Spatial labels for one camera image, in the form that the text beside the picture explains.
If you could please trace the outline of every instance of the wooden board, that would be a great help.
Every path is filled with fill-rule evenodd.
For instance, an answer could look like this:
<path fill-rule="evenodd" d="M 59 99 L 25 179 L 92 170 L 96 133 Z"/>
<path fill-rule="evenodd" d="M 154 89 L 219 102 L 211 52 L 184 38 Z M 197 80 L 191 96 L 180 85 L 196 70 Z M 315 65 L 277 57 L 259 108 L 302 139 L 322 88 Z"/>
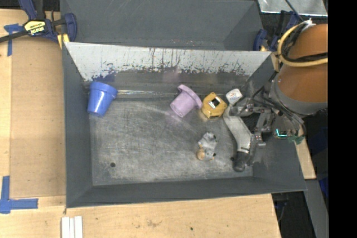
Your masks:
<path fill-rule="evenodd" d="M 66 212 L 64 206 L 49 206 L 48 200 L 40 198 L 38 210 L 0 215 L 0 238 L 60 237 L 63 216 L 83 217 L 84 238 L 281 237 L 271 195 L 84 207 Z"/>
<path fill-rule="evenodd" d="M 22 10 L 1 10 L 0 19 L 3 27 L 23 24 L 27 15 Z M 43 38 L 20 37 L 13 40 L 13 54 L 8 59 L 12 61 L 10 195 L 12 198 L 64 195 L 63 79 L 59 46 Z M 1 90 L 9 93 L 11 89 Z"/>

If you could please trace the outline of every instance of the blue tape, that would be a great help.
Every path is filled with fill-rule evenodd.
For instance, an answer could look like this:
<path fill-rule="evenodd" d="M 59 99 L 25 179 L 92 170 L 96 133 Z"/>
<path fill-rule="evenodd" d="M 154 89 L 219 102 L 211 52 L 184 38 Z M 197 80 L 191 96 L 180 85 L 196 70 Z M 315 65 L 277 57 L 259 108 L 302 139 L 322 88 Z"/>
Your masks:
<path fill-rule="evenodd" d="M 21 32 L 23 31 L 23 27 L 21 25 L 17 24 L 10 24 L 10 25 L 5 25 L 4 29 L 6 32 L 10 34 L 14 33 L 14 32 Z M 11 56 L 12 55 L 12 40 L 8 41 L 7 44 L 7 56 Z"/>
<path fill-rule="evenodd" d="M 11 200 L 9 198 L 9 192 L 10 192 L 10 176 L 5 176 L 2 178 L 0 213 L 9 214 L 11 210 L 38 208 L 38 198 L 25 198 L 21 200 Z"/>

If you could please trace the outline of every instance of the yellow object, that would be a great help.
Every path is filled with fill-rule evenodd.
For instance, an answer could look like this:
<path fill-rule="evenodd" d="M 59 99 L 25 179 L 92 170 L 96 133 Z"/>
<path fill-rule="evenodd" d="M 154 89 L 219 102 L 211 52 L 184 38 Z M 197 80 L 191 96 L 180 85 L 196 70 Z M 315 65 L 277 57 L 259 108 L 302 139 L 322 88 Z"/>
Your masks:
<path fill-rule="evenodd" d="M 227 108 L 227 104 L 224 100 L 218 97 L 215 93 L 210 93 L 203 100 L 201 111 L 208 118 L 221 117 L 224 110 Z"/>
<path fill-rule="evenodd" d="M 57 39 L 58 39 L 58 44 L 60 44 L 61 50 L 62 50 L 62 42 L 70 42 L 69 37 L 68 37 L 68 35 L 66 33 L 59 34 L 57 36 Z"/>

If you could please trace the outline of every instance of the wooden plank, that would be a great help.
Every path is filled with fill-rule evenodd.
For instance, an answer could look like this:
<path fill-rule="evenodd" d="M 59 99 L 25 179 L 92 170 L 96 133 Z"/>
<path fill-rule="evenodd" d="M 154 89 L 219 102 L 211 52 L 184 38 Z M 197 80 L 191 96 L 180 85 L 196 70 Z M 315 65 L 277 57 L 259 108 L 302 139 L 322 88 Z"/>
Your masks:
<path fill-rule="evenodd" d="M 271 195 L 17 210 L 0 215 L 0 237 L 60 237 L 63 216 L 82 216 L 85 238 L 281 237 Z"/>
<path fill-rule="evenodd" d="M 12 23 L 14 12 L 4 10 L 1 21 Z M 0 37 L 7 35 L 0 25 Z M 7 56 L 7 42 L 0 43 L 0 174 L 9 174 L 10 116 L 11 116 L 11 57 Z"/>
<path fill-rule="evenodd" d="M 3 27 L 23 24 L 27 15 L 22 10 L 1 10 L 0 19 Z M 11 59 L 10 195 L 64 195 L 61 51 L 54 42 L 24 36 L 13 40 Z"/>

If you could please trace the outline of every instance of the gray container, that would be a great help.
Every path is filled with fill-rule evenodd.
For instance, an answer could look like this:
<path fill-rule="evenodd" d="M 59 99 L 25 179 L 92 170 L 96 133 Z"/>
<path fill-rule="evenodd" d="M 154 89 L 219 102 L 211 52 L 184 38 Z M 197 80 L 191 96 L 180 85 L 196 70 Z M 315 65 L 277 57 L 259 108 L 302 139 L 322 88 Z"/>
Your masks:
<path fill-rule="evenodd" d="M 61 13 L 74 13 L 79 29 L 76 42 L 62 50 L 67 207 L 305 190 L 293 143 L 266 137 L 256 163 L 234 172 L 230 157 L 237 147 L 223 119 L 208 120 L 200 110 L 180 118 L 169 106 L 180 84 L 201 99 L 212 91 L 225 99 L 233 88 L 252 92 L 268 80 L 269 52 L 249 51 L 247 44 L 261 27 L 255 3 L 143 0 L 135 6 L 135 1 L 61 0 Z M 140 15 L 157 24 L 150 33 L 145 32 L 149 22 L 136 24 Z M 165 19 L 180 20 L 169 26 Z M 131 28 L 117 29 L 123 21 Z M 204 29 L 192 33 L 204 22 Z M 93 80 L 119 90 L 103 118 L 86 111 Z M 218 139 L 217 155 L 209 162 L 195 154 L 206 132 Z"/>

